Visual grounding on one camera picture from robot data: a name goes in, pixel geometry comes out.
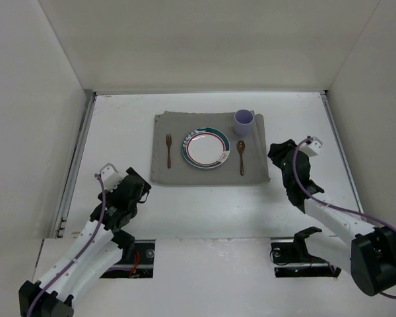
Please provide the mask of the grey cloth placemat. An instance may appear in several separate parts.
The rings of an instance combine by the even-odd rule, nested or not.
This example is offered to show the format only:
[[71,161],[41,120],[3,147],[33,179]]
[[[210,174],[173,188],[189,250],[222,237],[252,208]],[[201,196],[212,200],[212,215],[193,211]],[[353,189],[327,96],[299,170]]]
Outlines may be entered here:
[[164,112],[154,118],[151,182],[165,186],[243,186],[269,182],[264,117],[234,132],[234,113]]

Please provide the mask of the brown wooden spoon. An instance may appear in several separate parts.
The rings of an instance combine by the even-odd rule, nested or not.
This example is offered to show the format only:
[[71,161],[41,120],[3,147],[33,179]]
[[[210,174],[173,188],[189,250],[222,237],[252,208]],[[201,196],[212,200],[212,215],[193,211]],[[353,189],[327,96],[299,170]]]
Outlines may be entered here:
[[240,175],[243,176],[244,175],[244,159],[243,159],[243,155],[244,155],[244,151],[245,151],[245,142],[243,140],[239,140],[237,143],[237,150],[240,156]]

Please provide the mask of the lilac plastic cup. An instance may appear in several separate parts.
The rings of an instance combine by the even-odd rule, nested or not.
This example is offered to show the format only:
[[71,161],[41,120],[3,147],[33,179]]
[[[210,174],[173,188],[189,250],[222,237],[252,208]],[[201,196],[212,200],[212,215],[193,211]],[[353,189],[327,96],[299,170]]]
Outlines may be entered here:
[[238,110],[234,114],[234,132],[240,137],[246,136],[251,131],[254,115],[249,110]]

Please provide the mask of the white plate green red rim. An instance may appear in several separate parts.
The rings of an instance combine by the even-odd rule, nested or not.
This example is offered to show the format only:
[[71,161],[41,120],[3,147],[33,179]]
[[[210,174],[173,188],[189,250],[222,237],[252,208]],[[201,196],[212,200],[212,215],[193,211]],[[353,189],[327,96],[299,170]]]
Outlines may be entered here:
[[230,142],[223,132],[200,127],[189,132],[182,141],[181,154],[191,166],[213,169],[222,165],[230,154]]

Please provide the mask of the brown wooden fork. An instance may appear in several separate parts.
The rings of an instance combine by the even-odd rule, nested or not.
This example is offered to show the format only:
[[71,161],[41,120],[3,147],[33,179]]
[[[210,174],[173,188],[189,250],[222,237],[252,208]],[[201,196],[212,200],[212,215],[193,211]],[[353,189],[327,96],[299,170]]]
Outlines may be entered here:
[[167,168],[172,167],[171,163],[171,146],[172,146],[172,136],[170,133],[166,135],[166,146],[167,146]]

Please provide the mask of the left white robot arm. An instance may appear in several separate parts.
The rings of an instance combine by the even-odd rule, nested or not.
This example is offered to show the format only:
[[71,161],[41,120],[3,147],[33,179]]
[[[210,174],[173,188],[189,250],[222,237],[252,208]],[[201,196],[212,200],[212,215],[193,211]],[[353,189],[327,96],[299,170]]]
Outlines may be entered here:
[[135,237],[123,230],[144,204],[151,186],[133,168],[120,174],[102,167],[99,204],[66,253],[36,282],[18,291],[21,316],[73,316],[75,305],[101,276],[112,271],[134,274],[141,260]]

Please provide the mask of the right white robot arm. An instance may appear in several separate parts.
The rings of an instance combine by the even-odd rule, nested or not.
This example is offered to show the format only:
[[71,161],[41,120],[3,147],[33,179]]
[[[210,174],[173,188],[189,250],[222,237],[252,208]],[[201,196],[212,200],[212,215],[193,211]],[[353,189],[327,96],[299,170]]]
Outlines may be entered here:
[[[277,266],[312,264],[322,260],[347,272],[366,295],[385,295],[396,286],[396,228],[385,221],[362,215],[333,203],[324,189],[310,178],[310,157],[319,154],[322,143],[307,137],[299,143],[289,139],[273,143],[268,158],[281,170],[291,204],[329,229],[317,227],[297,232],[292,241],[272,244],[271,259]],[[378,223],[374,226],[367,222]]]

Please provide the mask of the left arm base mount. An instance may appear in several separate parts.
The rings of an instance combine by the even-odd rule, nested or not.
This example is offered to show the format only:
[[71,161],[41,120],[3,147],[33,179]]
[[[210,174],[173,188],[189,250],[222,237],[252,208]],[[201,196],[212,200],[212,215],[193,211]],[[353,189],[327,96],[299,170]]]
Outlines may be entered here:
[[112,241],[121,247],[122,256],[100,277],[101,279],[153,278],[155,240],[136,240],[134,236],[121,230]]

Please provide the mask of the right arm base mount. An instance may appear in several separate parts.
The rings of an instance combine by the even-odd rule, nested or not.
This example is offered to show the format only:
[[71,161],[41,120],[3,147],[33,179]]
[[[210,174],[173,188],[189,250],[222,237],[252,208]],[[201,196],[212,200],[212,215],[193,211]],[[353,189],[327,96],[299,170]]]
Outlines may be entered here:
[[338,278],[341,268],[308,252],[306,239],[319,232],[322,230],[310,227],[297,232],[292,238],[275,238],[271,241],[269,257],[276,278]]

